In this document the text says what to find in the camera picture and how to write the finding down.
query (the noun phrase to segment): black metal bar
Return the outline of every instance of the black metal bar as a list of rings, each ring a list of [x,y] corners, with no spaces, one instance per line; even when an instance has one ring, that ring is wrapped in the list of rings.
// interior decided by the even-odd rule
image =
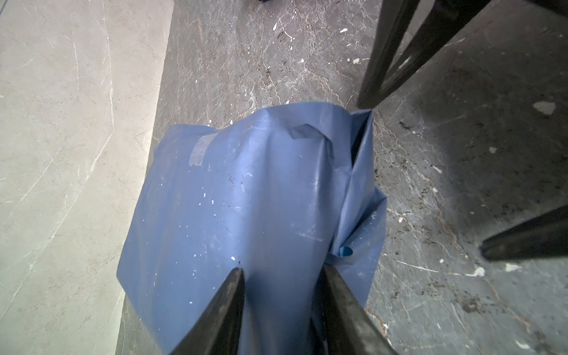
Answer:
[[[391,67],[392,58],[416,11],[418,1],[384,1],[357,106],[374,108],[378,105],[436,54],[489,1],[436,0],[408,47]]]
[[[244,273],[242,269],[234,268],[170,355],[236,355],[244,302]]]
[[[568,1],[566,0],[529,0],[545,9],[556,12],[558,15],[568,16]]]
[[[494,261],[568,256],[568,205],[488,238],[479,249]]]
[[[333,266],[324,265],[321,285],[329,355],[396,355]]]

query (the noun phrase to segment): black chair leg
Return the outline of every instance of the black chair leg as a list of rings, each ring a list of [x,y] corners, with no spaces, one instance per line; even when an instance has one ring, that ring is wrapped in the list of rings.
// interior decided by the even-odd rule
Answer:
[[[374,108],[408,80],[490,0],[436,0],[398,61],[390,66],[419,0],[383,1],[371,58],[357,99]]]

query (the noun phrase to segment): gray marble floor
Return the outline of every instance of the gray marble floor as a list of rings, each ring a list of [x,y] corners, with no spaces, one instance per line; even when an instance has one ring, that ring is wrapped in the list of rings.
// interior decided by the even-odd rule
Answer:
[[[299,101],[355,110],[380,7],[176,2],[152,148],[174,123],[222,127]],[[477,250],[568,203],[567,36],[565,18],[494,0],[374,110],[389,215],[366,310],[400,353],[568,351],[568,263],[491,264]],[[145,346],[123,312],[119,354]]]
[[[173,5],[9,0],[1,13],[2,355],[115,351],[116,267]]]

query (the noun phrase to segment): white debris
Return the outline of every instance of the white debris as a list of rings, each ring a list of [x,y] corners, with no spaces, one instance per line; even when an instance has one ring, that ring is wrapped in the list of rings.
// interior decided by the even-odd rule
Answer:
[[[519,266],[519,265],[509,264],[509,263],[505,264],[505,271],[508,272],[508,273],[510,273],[511,271],[519,270],[519,269],[522,269],[522,267]]]
[[[533,107],[540,113],[550,116],[556,110],[556,104],[548,101],[538,101],[533,104]]]
[[[483,277],[485,276],[485,269],[481,266],[478,266],[477,269],[473,272],[473,274],[465,274],[465,276],[473,276],[473,277]]]
[[[520,342],[518,342],[518,341],[516,341],[516,340],[515,340],[515,342],[517,343],[517,346],[518,346],[519,348],[521,348],[521,349],[528,350],[528,349],[531,348],[529,345],[527,345],[527,344],[525,344],[525,343],[520,343]]]

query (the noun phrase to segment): plastic bag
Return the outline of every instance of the plastic bag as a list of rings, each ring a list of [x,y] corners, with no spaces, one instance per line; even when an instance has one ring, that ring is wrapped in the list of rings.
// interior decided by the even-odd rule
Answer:
[[[171,126],[154,152],[117,277],[169,353],[229,271],[245,272],[240,354],[313,349],[324,262],[364,306],[385,240],[371,111],[264,108],[221,129]]]

